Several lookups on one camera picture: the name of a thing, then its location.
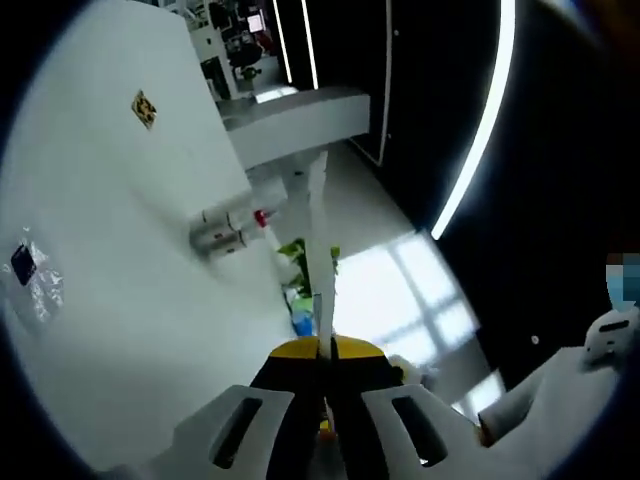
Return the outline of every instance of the green object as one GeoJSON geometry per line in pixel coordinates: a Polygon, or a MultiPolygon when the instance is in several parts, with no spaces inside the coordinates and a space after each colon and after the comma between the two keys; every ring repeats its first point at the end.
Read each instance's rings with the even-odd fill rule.
{"type": "Polygon", "coordinates": [[[254,67],[246,67],[242,70],[241,75],[245,80],[248,81],[248,80],[253,80],[261,73],[262,73],[262,70],[258,70],[254,67]]]}
{"type": "Polygon", "coordinates": [[[291,309],[296,311],[313,312],[313,298],[299,297],[291,303],[291,309]]]}
{"type": "MultiPolygon", "coordinates": [[[[289,282],[287,287],[296,289],[298,295],[301,297],[311,299],[311,284],[309,280],[309,267],[307,265],[304,238],[296,238],[293,242],[283,245],[278,250],[278,253],[282,253],[291,258],[301,270],[301,273],[289,282]]],[[[334,273],[337,275],[340,247],[331,247],[331,258],[333,259],[334,273]]]]}

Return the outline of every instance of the white countertop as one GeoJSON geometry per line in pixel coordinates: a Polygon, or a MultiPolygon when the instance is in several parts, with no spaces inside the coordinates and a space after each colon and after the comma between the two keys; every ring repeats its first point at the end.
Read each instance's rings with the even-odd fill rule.
{"type": "MultiPolygon", "coordinates": [[[[90,465],[143,460],[250,382],[292,333],[263,242],[203,265],[186,224],[249,191],[184,21],[94,2],[32,84],[4,152],[3,242],[42,233],[64,305],[40,338],[6,322],[37,397],[90,465]],[[148,131],[131,111],[142,89],[148,131]]],[[[6,263],[12,252],[3,251],[6,263]]]]}

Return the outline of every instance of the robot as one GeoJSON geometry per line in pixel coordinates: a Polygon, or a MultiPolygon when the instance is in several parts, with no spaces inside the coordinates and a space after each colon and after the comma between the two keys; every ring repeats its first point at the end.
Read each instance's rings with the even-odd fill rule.
{"type": "Polygon", "coordinates": [[[639,331],[635,307],[601,316],[583,347],[560,349],[481,412],[480,429],[404,384],[372,344],[334,334],[326,358],[318,337],[302,337],[178,425],[168,450],[103,478],[545,478],[605,409],[639,331]],[[344,467],[323,476],[312,459],[327,418],[344,467]]]}

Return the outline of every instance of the white floor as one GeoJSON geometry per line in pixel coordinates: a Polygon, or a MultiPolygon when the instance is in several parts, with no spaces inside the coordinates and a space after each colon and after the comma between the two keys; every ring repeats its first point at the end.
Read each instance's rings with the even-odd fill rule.
{"type": "Polygon", "coordinates": [[[438,370],[434,392],[472,420],[504,391],[473,311],[428,234],[416,234],[346,145],[330,149],[329,235],[342,248],[334,328],[438,370]]]}

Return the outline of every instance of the black panel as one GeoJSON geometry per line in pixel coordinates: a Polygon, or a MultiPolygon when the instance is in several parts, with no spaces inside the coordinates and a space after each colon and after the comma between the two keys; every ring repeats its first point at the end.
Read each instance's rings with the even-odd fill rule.
{"type": "Polygon", "coordinates": [[[499,2],[393,2],[393,73],[380,178],[409,219],[432,225],[457,177],[491,80],[499,2]]]}
{"type": "MultiPolygon", "coordinates": [[[[286,78],[282,53],[282,39],[278,32],[273,0],[271,0],[269,4],[269,17],[271,18],[269,28],[273,34],[274,41],[278,45],[278,60],[286,78]]],[[[311,77],[311,62],[309,60],[309,47],[307,45],[304,17],[302,15],[302,2],[280,0],[278,2],[278,11],[280,12],[282,35],[284,36],[285,46],[287,48],[289,68],[291,69],[292,85],[299,90],[309,90],[313,88],[313,82],[311,77]]]]}
{"type": "Polygon", "coordinates": [[[371,97],[370,133],[359,143],[379,156],[386,84],[385,0],[307,0],[320,87],[352,86],[371,97]]]}

